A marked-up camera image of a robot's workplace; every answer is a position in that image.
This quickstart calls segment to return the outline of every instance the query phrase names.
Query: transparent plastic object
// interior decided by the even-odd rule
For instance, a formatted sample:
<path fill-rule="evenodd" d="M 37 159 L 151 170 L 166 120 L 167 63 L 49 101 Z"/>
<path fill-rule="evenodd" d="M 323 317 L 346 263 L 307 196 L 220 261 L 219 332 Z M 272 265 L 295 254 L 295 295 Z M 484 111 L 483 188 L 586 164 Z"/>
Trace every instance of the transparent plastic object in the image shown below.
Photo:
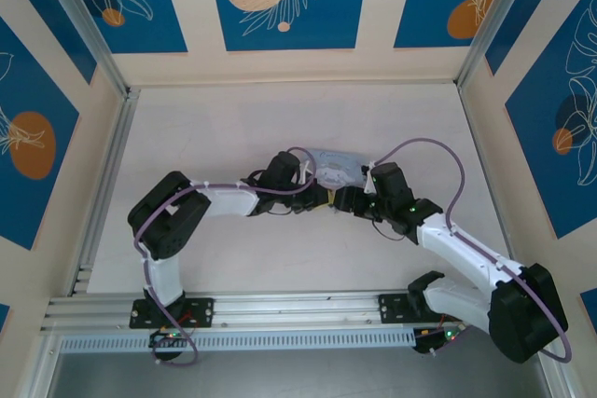
<path fill-rule="evenodd" d="M 317 164 L 315 178 L 320 185 L 330 190 L 347 185 L 364 186 L 366 178 L 361 167 L 368 164 L 364 156 L 312 148 L 307 148 L 307 151 L 313 155 Z"/>

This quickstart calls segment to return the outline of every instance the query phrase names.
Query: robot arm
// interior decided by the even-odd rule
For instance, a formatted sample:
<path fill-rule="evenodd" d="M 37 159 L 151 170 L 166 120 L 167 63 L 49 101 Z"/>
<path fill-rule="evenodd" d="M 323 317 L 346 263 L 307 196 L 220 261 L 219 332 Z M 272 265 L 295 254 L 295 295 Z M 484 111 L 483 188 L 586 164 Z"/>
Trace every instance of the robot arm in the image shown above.
<path fill-rule="evenodd" d="M 204 184 L 201 193 L 193 191 L 185 195 L 173 203 L 172 210 L 164 210 L 151 223 L 142 237 L 144 248 L 150 255 L 144 263 L 157 299 L 168 312 L 172 315 L 175 311 L 181 312 L 179 304 L 185 293 L 180 282 L 178 253 L 203 217 L 254 216 L 268 212 L 275 203 L 283 203 L 300 213 L 328 203 L 327 191 L 316 182 L 300 194 L 289 196 L 240 188 L 250 185 L 270 191 L 293 190 L 297 185 L 292 179 L 298 172 L 299 160 L 289 153 L 280 153 L 258 179 L 249 176 L 243 183 L 238 183 L 236 189 L 229 185 Z M 189 181 L 180 172 L 168 174 L 131 211 L 129 224 L 133 234 L 161 204 L 190 185 L 201 184 Z M 474 284 L 474 287 L 459 285 L 437 272 L 425 274 L 409 287 L 409 302 L 415 311 L 431 310 L 477 326 L 492 337 L 509 359 L 524 362 L 555 339 L 557 332 L 535 302 L 502 270 L 508 267 L 531 286 L 562 328 L 567 329 L 560 299 L 546 269 L 539 265 L 525 268 L 492 251 L 462 229 L 448 228 L 445 216 L 436 204 L 428 199 L 414 198 L 395 163 L 369 169 L 368 185 L 374 185 L 375 192 L 355 186 L 338 190 L 334 207 L 368 220 L 387 221 L 396 233 L 446 259 Z M 496 263 L 473 250 L 462 238 L 457 238 L 455 232 L 482 248 Z M 146 301 L 152 306 L 153 299 L 147 291 Z M 154 315 L 160 316 L 160 313 L 158 309 L 154 310 Z"/>

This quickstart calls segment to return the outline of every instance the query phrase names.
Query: blue wall panel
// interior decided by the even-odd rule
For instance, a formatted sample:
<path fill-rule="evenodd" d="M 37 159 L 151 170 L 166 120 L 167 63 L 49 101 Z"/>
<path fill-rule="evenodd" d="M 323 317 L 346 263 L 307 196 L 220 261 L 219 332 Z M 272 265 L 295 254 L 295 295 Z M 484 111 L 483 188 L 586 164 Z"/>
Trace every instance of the blue wall panel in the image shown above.
<path fill-rule="evenodd" d="M 485 53 L 487 63 L 494 75 L 540 2 L 541 0 L 514 0 L 504 22 Z"/>
<path fill-rule="evenodd" d="M 29 0 L 87 83 L 97 65 L 58 0 Z"/>
<path fill-rule="evenodd" d="M 0 19 L 0 236 L 32 249 L 78 111 Z"/>
<path fill-rule="evenodd" d="M 506 103 L 562 237 L 597 217 L 597 0 L 580 0 Z"/>

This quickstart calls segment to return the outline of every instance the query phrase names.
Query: orange circle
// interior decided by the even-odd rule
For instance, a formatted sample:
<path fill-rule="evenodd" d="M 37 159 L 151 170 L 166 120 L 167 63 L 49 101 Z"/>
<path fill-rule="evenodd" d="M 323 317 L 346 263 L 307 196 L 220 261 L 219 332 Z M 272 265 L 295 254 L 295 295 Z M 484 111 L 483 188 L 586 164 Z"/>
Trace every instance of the orange circle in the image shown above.
<path fill-rule="evenodd" d="M 493 0 L 465 0 L 451 13 L 448 19 L 448 34 L 454 39 L 475 37 L 492 2 Z"/>
<path fill-rule="evenodd" d="M 572 132 L 566 128 L 556 130 L 551 143 L 558 154 L 568 154 L 572 149 Z"/>
<path fill-rule="evenodd" d="M 43 132 L 43 135 L 35 139 L 37 144 L 30 144 L 23 139 L 39 132 Z M 29 179 L 38 181 L 45 178 L 56 158 L 56 136 L 48 119 L 37 112 L 21 112 L 12 120 L 8 135 L 16 141 L 10 146 L 10 157 L 15 168 Z"/>
<path fill-rule="evenodd" d="M 113 27 L 121 27 L 124 25 L 124 16 L 117 9 L 106 8 L 102 11 L 102 19 L 105 23 Z"/>

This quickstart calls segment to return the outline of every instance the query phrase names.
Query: black wire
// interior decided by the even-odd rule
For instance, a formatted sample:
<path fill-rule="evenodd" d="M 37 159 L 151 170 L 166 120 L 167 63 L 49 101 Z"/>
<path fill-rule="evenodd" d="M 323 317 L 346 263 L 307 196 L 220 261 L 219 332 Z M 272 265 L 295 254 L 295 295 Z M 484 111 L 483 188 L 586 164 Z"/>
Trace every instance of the black wire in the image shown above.
<path fill-rule="evenodd" d="M 288 212 L 284 212 L 284 213 L 274 213 L 274 212 L 268 211 L 268 214 L 273 214 L 275 216 L 288 216 L 291 213 L 292 213 L 292 209 L 290 209 Z"/>
<path fill-rule="evenodd" d="M 254 181 L 255 180 L 255 176 L 258 176 L 260 174 L 262 174 L 265 170 L 255 170 L 254 172 L 252 172 L 251 174 L 249 174 L 249 179 Z"/>
<path fill-rule="evenodd" d="M 404 235 L 402 236 L 402 238 L 390 238 L 387 235 L 384 235 L 383 232 L 381 230 L 378 229 L 377 225 L 375 224 L 374 220 L 371 220 L 371 224 L 373 225 L 373 228 L 375 230 L 377 230 L 377 233 L 379 233 L 380 235 L 382 235 L 384 238 L 387 238 L 390 241 L 402 241 L 404 239 Z"/>

